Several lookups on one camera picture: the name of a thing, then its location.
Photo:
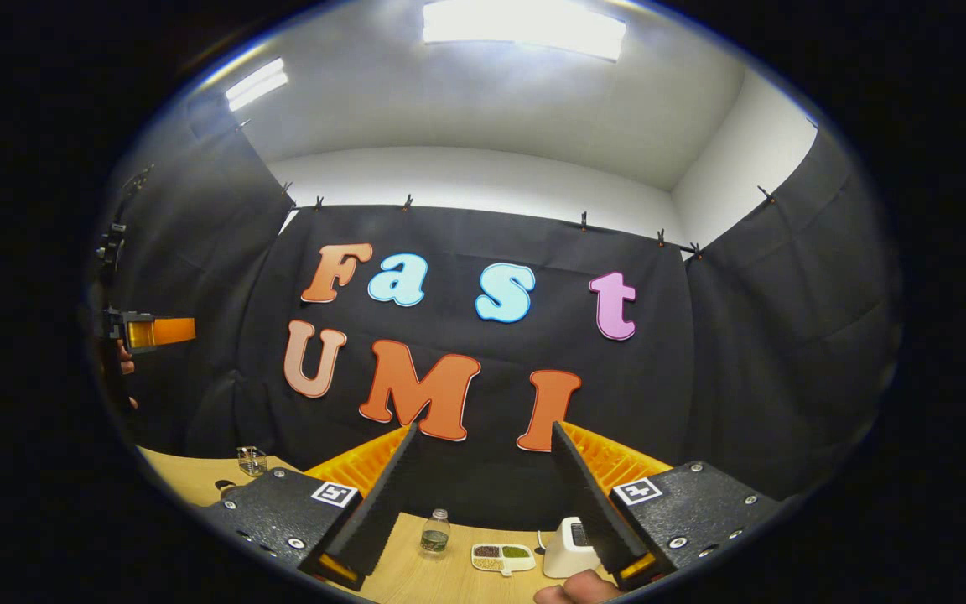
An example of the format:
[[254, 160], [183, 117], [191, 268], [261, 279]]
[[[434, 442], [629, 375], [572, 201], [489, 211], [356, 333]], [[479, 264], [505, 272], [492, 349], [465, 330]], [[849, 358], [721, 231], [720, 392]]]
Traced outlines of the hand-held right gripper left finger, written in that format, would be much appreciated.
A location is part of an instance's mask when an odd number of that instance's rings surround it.
[[198, 513], [219, 534], [289, 570], [359, 591], [405, 505], [418, 426], [307, 471], [277, 466]]

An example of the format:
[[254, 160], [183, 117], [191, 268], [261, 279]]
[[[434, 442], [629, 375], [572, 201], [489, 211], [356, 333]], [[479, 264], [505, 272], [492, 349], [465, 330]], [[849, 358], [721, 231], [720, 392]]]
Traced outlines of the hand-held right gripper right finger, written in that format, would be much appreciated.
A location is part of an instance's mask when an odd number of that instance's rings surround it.
[[626, 591], [727, 554], [786, 508], [708, 462], [671, 466], [571, 422], [553, 422], [552, 454], [588, 543]]

